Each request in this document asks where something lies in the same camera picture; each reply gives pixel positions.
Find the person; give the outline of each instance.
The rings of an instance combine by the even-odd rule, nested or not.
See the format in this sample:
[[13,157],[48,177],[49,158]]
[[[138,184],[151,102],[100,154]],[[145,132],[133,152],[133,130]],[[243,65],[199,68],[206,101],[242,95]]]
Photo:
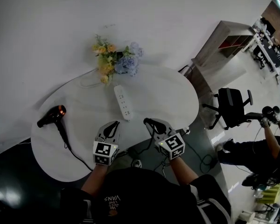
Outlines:
[[[276,119],[275,124],[280,129],[280,120]],[[262,127],[265,140],[243,143],[229,140],[217,147],[218,159],[224,164],[246,166],[254,174],[273,174],[280,181],[280,136],[273,135],[267,118],[263,118]]]
[[181,157],[170,161],[180,185],[152,170],[97,164],[81,189],[61,191],[68,223],[231,223],[231,206],[214,177],[198,175]]

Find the black pants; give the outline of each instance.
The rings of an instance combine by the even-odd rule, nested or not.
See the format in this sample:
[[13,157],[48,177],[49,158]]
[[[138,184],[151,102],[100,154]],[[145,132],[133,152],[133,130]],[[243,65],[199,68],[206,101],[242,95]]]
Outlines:
[[234,143],[228,141],[224,144],[224,149],[218,152],[218,159],[221,163],[229,165],[246,166],[255,174],[260,174],[271,169],[273,156],[268,148],[266,140],[253,142]]

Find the flower bouquet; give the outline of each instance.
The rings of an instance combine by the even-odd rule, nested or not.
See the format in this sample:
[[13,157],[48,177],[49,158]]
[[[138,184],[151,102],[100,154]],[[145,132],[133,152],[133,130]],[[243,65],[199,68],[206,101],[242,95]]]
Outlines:
[[143,49],[139,44],[132,42],[122,52],[117,52],[116,47],[106,39],[96,35],[97,42],[92,46],[92,51],[98,56],[98,71],[101,82],[109,84],[114,73],[128,73],[134,77],[137,74],[139,59],[143,55]]

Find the white floor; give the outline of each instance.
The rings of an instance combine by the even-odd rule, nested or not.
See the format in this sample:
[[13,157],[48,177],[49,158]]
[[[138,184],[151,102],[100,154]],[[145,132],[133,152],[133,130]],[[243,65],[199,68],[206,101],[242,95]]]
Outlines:
[[[246,74],[226,86],[240,90],[243,100],[248,98],[247,90],[251,91],[254,104],[252,106],[250,104],[246,105],[245,112],[261,112],[262,108],[267,105],[271,107],[277,105],[280,108],[280,88],[274,77],[265,78],[270,75],[267,67],[260,70],[249,52],[239,52],[230,62],[242,65],[247,71]],[[208,97],[208,100],[208,104],[213,102],[215,106],[218,106],[216,98]],[[201,107],[200,110],[202,111],[201,116],[206,125],[211,125],[215,119],[215,113]],[[228,131],[224,130],[224,127],[225,123],[221,118],[213,130],[208,130],[209,138],[213,141],[214,146],[229,138],[234,138],[236,142],[253,141],[260,129],[259,122],[256,120],[250,124],[244,123],[239,127],[231,128]],[[271,129],[274,133],[277,126],[271,125]],[[264,139],[264,137],[264,131],[260,130],[256,140]],[[242,181],[249,174],[238,169],[236,166],[225,164],[221,164],[221,166],[229,189],[229,199],[233,209],[233,216],[237,217],[242,210],[253,210],[255,200],[253,197],[254,192],[250,188],[241,185]]]

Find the hand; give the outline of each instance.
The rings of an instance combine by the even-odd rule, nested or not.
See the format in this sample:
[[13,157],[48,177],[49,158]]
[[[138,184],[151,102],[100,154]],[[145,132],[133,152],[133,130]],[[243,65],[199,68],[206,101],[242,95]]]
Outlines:
[[279,123],[279,118],[278,118],[278,115],[277,114],[274,114],[273,115],[273,118],[271,119],[271,122],[275,125],[277,125]]
[[263,117],[262,120],[259,120],[259,123],[262,128],[269,126],[269,121],[268,121],[267,117]]

